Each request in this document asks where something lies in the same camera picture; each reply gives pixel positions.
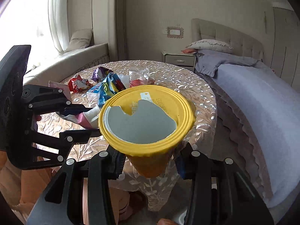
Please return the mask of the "person's left hand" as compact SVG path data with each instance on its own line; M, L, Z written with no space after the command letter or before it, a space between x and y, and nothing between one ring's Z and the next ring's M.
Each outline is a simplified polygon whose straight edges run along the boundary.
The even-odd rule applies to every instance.
M41 117L41 115L36 115L35 119L36 119L36 121L41 121L42 117Z

